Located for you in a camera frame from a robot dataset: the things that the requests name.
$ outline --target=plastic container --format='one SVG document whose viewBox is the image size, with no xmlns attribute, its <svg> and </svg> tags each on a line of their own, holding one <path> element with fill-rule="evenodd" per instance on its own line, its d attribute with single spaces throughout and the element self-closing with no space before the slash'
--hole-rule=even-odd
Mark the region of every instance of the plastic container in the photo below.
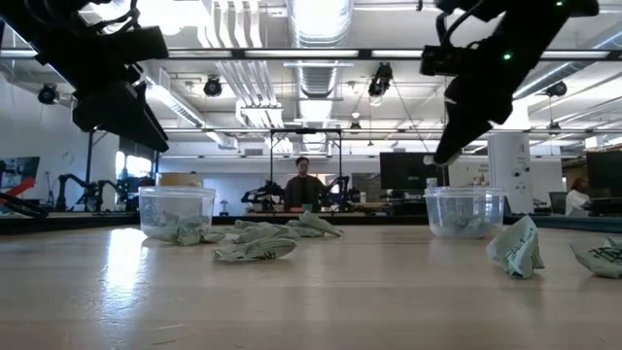
<svg viewBox="0 0 622 350">
<path fill-rule="evenodd" d="M 491 187 L 426 189 L 430 228 L 438 237 L 482 238 L 503 225 L 504 198 Z"/>
<path fill-rule="evenodd" d="M 141 187 L 140 227 L 150 238 L 162 238 L 179 228 L 212 226 L 216 191 L 194 187 Z"/>
</svg>

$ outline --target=white column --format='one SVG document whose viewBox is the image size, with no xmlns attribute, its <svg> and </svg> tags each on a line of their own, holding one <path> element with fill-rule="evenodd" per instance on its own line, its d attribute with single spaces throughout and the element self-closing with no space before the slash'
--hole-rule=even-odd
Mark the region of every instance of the white column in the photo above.
<svg viewBox="0 0 622 350">
<path fill-rule="evenodd" d="M 527 134 L 488 138 L 491 186 L 505 189 L 513 213 L 534 212 L 529 146 Z"/>
</svg>

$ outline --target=man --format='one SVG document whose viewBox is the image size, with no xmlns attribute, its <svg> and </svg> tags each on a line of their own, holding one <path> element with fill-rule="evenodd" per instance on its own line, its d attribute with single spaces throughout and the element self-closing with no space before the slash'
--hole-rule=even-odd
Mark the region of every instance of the man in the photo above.
<svg viewBox="0 0 622 350">
<path fill-rule="evenodd" d="M 588 212 L 584 209 L 585 204 L 590 202 L 587 192 L 590 190 L 587 180 L 578 178 L 572 183 L 570 192 L 566 195 L 566 216 L 587 217 Z"/>
<path fill-rule="evenodd" d="M 299 157 L 295 160 L 298 169 L 298 176 L 288 181 L 285 187 L 285 203 L 283 209 L 289 212 L 292 208 L 311 209 L 314 212 L 320 211 L 320 193 L 324 189 L 324 184 L 313 176 L 308 175 L 309 159 Z"/>
</svg>

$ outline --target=dark shirt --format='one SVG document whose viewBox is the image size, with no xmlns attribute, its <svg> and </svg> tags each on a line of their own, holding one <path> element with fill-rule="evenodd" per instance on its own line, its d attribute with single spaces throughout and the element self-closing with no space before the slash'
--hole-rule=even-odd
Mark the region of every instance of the dark shirt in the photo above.
<svg viewBox="0 0 622 350">
<path fill-rule="evenodd" d="M 288 181 L 285 187 L 285 200 L 283 209 L 288 212 L 302 204 L 312 204 L 313 211 L 320 211 L 320 193 L 324 190 L 324 184 L 313 176 L 296 176 Z"/>
</svg>

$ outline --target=computer monitor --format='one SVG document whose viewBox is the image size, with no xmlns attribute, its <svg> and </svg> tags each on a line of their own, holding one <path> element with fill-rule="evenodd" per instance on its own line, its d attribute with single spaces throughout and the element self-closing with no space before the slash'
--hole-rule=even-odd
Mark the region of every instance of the computer monitor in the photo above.
<svg viewBox="0 0 622 350">
<path fill-rule="evenodd" d="M 381 153 L 380 186 L 382 190 L 423 191 L 426 180 L 436 179 L 443 186 L 443 169 L 435 165 L 425 165 L 426 153 Z"/>
<path fill-rule="evenodd" d="M 0 189 L 9 190 L 28 178 L 37 178 L 40 157 L 0 158 Z"/>
<path fill-rule="evenodd" d="M 622 168 L 622 152 L 588 152 L 586 160 L 592 191 L 622 197 L 622 181 L 617 171 Z"/>
</svg>

